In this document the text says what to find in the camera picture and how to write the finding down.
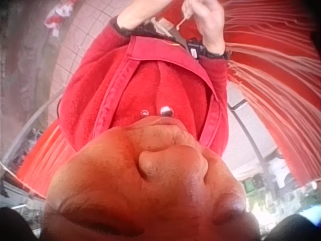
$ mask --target hand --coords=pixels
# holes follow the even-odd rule
[[[134,0],[117,18],[121,28],[135,29],[141,23],[152,18],[173,0]]]
[[[224,54],[224,9],[217,0],[189,0],[203,45],[213,54]]]

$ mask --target red fleece jacket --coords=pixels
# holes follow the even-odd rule
[[[64,93],[60,127],[76,151],[92,139],[104,94],[126,54],[129,40],[130,37],[121,35],[108,25],[87,51]],[[188,52],[186,59],[192,60]],[[225,60],[208,58],[201,58],[200,64],[212,81],[223,110],[211,145],[213,151],[222,155],[228,139],[227,64]],[[209,93],[201,78],[182,67],[163,61],[144,61],[126,87],[111,125],[130,125],[141,119],[143,109],[148,110],[149,115],[159,115],[162,107],[170,106],[174,117],[181,120],[198,139],[207,116]]]

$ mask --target lip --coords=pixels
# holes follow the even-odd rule
[[[187,132],[185,125],[178,119],[172,117],[150,116],[132,124],[131,128],[145,128],[150,126],[178,126]]]

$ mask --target jacket sleeve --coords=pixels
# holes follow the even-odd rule
[[[220,105],[221,121],[210,148],[222,156],[228,142],[229,127],[227,116],[227,62],[224,59],[200,58],[200,64],[207,72]]]
[[[100,59],[113,49],[127,45],[130,37],[122,35],[115,27],[116,18],[110,20],[106,28],[94,40],[82,59],[81,65],[92,63]]]

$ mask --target nostril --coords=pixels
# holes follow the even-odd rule
[[[156,172],[156,165],[152,163],[153,152],[143,151],[138,159],[138,171],[143,179],[152,176]]]

